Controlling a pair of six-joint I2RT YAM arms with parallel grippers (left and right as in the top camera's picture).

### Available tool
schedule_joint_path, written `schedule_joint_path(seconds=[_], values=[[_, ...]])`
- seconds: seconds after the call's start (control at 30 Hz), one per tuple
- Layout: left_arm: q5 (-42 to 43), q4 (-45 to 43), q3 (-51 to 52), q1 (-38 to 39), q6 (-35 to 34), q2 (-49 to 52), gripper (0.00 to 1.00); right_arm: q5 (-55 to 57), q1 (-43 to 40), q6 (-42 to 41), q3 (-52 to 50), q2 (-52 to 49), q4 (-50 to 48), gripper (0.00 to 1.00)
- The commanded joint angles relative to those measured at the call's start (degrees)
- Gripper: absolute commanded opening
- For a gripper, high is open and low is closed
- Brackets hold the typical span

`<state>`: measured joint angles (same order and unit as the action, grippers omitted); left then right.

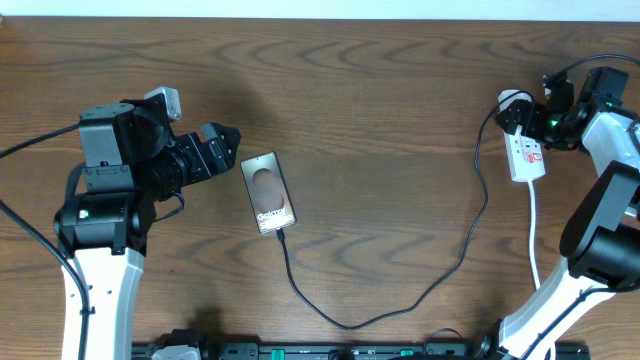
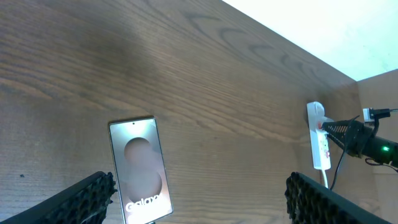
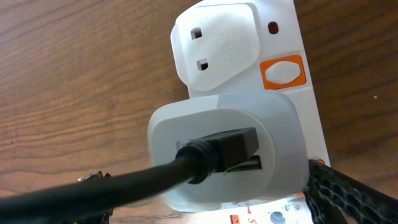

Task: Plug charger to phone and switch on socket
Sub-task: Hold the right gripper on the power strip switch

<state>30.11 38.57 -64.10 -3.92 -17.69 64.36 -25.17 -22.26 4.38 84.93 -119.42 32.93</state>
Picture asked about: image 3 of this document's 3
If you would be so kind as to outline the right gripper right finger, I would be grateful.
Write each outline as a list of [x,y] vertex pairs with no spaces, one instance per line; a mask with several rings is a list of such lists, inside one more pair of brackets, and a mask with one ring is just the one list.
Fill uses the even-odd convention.
[[310,159],[309,179],[303,190],[314,223],[397,223],[397,200]]

